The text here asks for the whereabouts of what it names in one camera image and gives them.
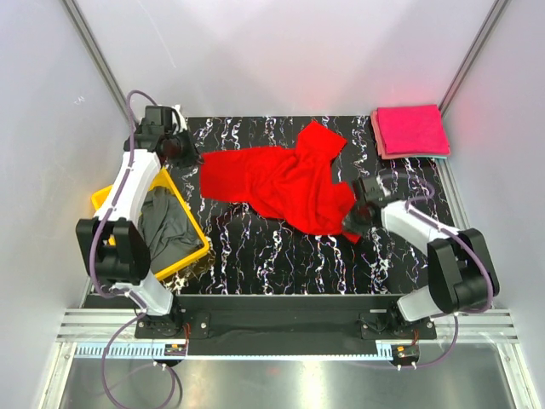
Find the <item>red t-shirt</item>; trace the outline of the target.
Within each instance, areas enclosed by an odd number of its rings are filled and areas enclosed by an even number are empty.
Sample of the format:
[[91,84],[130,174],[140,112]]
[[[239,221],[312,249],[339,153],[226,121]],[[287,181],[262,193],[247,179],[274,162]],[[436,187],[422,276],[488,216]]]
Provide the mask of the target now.
[[201,195],[227,203],[247,203],[260,216],[285,220],[312,235],[359,236],[342,226],[355,198],[342,181],[334,183],[333,161],[347,140],[316,122],[297,136],[295,147],[252,147],[203,155]]

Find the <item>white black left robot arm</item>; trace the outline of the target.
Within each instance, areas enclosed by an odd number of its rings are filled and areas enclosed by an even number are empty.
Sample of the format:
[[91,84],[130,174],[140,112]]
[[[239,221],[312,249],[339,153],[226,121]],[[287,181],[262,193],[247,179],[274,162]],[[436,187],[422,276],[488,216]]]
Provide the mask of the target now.
[[151,270],[151,256],[137,224],[141,206],[165,162],[194,166],[200,156],[178,106],[146,107],[144,117],[123,145],[121,167],[106,200],[89,219],[76,225],[77,242],[98,294],[127,297],[165,337],[183,329],[174,297]]

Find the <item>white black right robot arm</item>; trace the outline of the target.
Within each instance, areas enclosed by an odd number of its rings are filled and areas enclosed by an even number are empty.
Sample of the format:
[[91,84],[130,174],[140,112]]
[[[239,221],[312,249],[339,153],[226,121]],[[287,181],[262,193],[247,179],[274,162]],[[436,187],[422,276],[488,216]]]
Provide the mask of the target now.
[[423,190],[404,199],[385,186],[390,175],[353,181],[355,204],[342,221],[343,228],[364,235],[383,228],[404,239],[427,258],[427,285],[399,298],[389,309],[387,328],[395,337],[407,337],[417,321],[456,313],[483,313],[500,290],[484,235],[475,228],[460,230],[433,219],[416,208],[432,199],[435,189],[415,177]]

